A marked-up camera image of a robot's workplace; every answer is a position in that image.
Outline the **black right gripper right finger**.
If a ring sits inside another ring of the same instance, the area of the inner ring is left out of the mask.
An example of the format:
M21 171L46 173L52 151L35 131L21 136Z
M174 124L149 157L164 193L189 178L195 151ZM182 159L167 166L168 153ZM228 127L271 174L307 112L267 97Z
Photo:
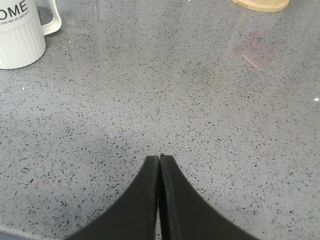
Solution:
M173 156L160 156L159 215L163 240L255 240L215 211L191 186Z

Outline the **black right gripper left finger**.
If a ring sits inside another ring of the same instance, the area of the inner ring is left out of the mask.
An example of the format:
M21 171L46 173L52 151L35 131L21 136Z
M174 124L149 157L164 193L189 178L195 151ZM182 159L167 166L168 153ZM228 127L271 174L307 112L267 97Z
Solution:
M159 157L147 156L121 197L68 240L153 240L158 207Z

